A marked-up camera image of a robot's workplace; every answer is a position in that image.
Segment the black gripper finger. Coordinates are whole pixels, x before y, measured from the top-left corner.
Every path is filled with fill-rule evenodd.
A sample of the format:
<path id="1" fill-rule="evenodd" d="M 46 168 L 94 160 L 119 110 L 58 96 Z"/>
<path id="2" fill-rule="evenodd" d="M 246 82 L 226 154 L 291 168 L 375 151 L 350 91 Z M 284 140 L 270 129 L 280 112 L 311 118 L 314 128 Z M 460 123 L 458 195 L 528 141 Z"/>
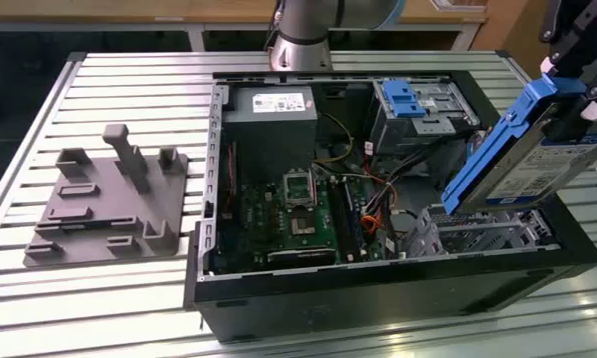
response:
<path id="1" fill-rule="evenodd" d="M 551 0 L 547 4 L 544 21 L 540 29 L 539 40 L 550 44 L 550 54 L 540 64 L 540 71 L 544 74 L 558 73 L 556 64 L 560 61 L 559 41 L 562 35 L 562 0 Z"/>
<path id="2" fill-rule="evenodd" d="M 550 125 L 551 140 L 580 140 L 597 120 L 597 60 L 567 57 L 554 67 L 560 81 L 559 117 Z"/>

